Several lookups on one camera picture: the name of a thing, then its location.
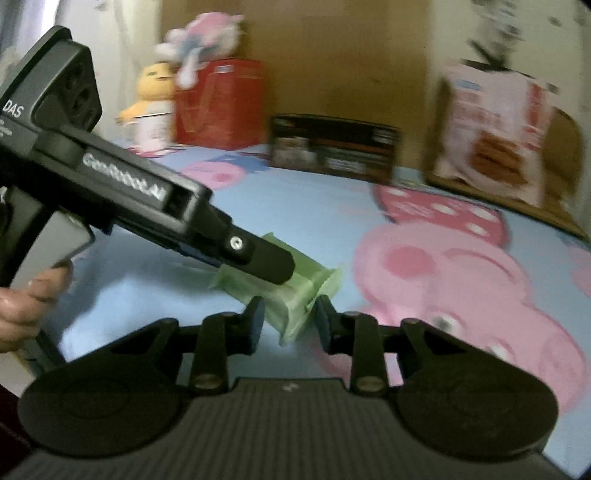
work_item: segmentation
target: curtain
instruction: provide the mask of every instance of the curtain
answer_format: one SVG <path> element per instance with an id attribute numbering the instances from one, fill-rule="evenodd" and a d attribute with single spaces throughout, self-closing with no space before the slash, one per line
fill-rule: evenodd
<path id="1" fill-rule="evenodd" d="M 60 0 L 0 0 L 0 53 L 22 57 L 54 24 Z"/>

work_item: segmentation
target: round pad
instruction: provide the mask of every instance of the round pad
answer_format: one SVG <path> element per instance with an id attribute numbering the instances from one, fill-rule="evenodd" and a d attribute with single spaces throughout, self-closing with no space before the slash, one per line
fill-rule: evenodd
<path id="1" fill-rule="evenodd" d="M 49 372 L 18 403 L 18 417 L 37 443 L 86 458 L 120 455 L 152 442 L 179 411 L 174 384 L 131 355 Z"/>
<path id="2" fill-rule="evenodd" d="M 437 358 L 399 390 L 409 431 L 441 453 L 500 460 L 532 449 L 558 418 L 551 390 L 536 377 L 476 355 Z"/>

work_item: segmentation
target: camera lens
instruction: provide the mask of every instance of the camera lens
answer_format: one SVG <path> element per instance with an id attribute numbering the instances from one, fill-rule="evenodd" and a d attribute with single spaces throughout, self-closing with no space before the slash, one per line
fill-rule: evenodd
<path id="1" fill-rule="evenodd" d="M 71 72 L 66 77 L 66 90 L 72 90 L 76 85 L 78 85 L 82 78 L 83 71 L 84 68 L 82 67 L 81 63 L 75 65 L 74 68 L 72 68 Z"/>
<path id="2" fill-rule="evenodd" d="M 72 112 L 74 113 L 74 115 L 78 115 L 82 111 L 89 99 L 90 89 L 87 87 L 84 90 L 82 90 L 76 96 L 76 98 L 74 98 L 74 103 L 72 104 Z"/>

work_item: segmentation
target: pink plush toy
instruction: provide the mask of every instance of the pink plush toy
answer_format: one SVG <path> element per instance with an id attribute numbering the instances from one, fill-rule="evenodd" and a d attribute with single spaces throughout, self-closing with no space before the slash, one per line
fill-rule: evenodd
<path id="1" fill-rule="evenodd" d="M 189 90 L 197 83 L 196 72 L 208 61 L 231 56 L 240 42 L 242 15 L 209 12 L 198 15 L 185 28 L 166 34 L 166 42 L 156 46 L 159 60 L 180 64 L 176 83 Z"/>

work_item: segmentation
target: screw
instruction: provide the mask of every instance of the screw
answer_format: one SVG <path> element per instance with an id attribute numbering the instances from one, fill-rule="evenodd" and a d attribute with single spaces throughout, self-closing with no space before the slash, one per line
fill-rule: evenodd
<path id="1" fill-rule="evenodd" d="M 222 385 L 222 379 L 214 374 L 201 374 L 195 378 L 194 385 L 201 390 L 215 390 Z"/>
<path id="2" fill-rule="evenodd" d="M 373 375 L 368 375 L 366 377 L 361 377 L 355 383 L 355 386 L 358 390 L 366 393 L 375 393 L 379 392 L 384 387 L 384 380 L 378 377 L 374 377 Z"/>
<path id="3" fill-rule="evenodd" d="M 242 238 L 240 238 L 239 236 L 233 236 L 230 239 L 230 247 L 232 247 L 232 249 L 236 251 L 242 250 L 242 247 L 244 247 L 244 242 L 242 242 Z"/>

